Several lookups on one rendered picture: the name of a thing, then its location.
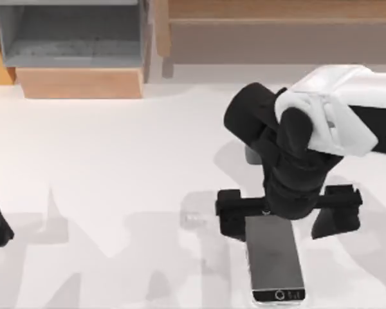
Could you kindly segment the dark grey smartphone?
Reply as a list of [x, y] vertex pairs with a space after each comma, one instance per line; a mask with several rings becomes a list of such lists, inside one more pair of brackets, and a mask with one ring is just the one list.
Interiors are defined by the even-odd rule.
[[296, 305], [306, 288], [292, 223], [274, 215], [245, 218], [250, 286], [260, 305]]

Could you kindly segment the light wooden shelf unit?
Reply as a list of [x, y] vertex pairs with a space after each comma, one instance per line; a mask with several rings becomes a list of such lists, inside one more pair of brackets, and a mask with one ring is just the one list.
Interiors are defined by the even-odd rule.
[[386, 64], [386, 0], [152, 0], [163, 72], [175, 64]]

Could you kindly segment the pale wooden drawer front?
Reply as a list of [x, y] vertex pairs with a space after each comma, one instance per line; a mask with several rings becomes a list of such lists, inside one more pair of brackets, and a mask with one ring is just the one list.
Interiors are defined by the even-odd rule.
[[143, 68], [17, 68], [26, 98], [141, 98]]

